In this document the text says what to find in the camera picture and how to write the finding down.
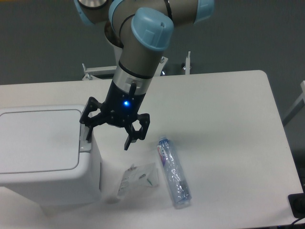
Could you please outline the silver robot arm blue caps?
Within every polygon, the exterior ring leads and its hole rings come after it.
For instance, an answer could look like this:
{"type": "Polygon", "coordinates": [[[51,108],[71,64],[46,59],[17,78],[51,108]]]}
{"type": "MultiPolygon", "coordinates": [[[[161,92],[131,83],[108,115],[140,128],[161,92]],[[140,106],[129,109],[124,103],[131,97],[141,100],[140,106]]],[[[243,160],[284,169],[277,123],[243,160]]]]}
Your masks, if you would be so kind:
{"type": "Polygon", "coordinates": [[[77,0],[82,21],[109,21],[122,47],[114,76],[103,103],[90,97],[80,123],[87,127],[87,141],[102,124],[124,128],[124,144],[144,140],[150,124],[148,114],[138,111],[169,47],[175,27],[208,19],[214,12],[212,0],[77,0]]]}

